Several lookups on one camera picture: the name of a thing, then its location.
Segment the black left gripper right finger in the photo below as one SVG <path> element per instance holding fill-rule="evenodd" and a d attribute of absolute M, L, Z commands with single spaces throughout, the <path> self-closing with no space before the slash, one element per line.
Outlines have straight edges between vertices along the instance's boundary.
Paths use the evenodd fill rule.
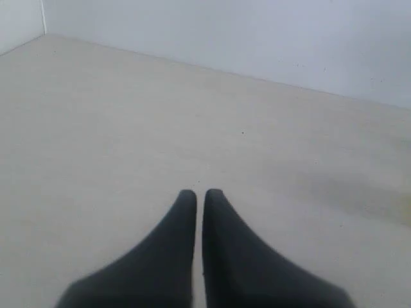
<path fill-rule="evenodd" d="M 343 289 L 267 245 L 220 189 L 205 194 L 202 259 L 208 307 L 354 307 Z"/>

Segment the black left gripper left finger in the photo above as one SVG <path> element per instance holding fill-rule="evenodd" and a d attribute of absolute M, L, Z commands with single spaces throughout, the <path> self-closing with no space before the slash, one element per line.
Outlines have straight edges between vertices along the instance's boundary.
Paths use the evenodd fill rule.
<path fill-rule="evenodd" d="M 191 307 L 197 197 L 182 190 L 127 254 L 73 282 L 57 307 Z"/>

